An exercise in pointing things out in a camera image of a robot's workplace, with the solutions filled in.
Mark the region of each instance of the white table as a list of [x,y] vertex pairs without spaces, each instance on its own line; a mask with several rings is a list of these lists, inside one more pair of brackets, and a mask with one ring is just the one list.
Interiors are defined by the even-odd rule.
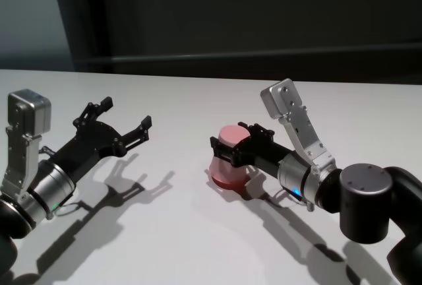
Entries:
[[[346,273],[351,269],[362,284],[397,284],[386,260],[403,237],[393,223],[382,242],[358,245],[342,235],[338,214],[309,213],[288,199],[281,209],[260,199],[244,201],[209,182],[209,138],[224,125],[259,123],[276,131],[276,142],[292,148],[260,100],[260,91],[274,82],[36,71],[0,71],[0,79],[4,127],[9,92],[31,88],[51,100],[51,131],[42,144],[54,150],[74,136],[72,120],[86,103],[105,96],[113,97],[115,107],[100,120],[119,132],[130,131],[147,114],[153,121],[150,141],[121,160],[101,162],[79,183],[72,202],[94,208],[107,185],[117,196],[94,208],[94,216],[82,207],[46,220],[16,241],[15,277],[42,274],[37,284],[56,285],[340,285],[352,284]],[[401,166],[422,178],[422,87],[296,85],[339,167]],[[6,147],[3,132],[2,172]],[[271,196],[280,190],[272,178],[263,186]],[[132,187],[138,194],[119,206]]]

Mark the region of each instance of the pink object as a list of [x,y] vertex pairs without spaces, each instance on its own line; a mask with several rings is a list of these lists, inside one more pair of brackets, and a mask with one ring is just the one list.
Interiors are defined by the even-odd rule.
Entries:
[[[234,147],[251,134],[238,125],[227,125],[221,129],[218,140],[230,147]],[[210,175],[214,183],[223,188],[233,191],[242,189],[250,180],[247,175],[247,167],[234,168],[229,162],[213,157],[210,164]]]

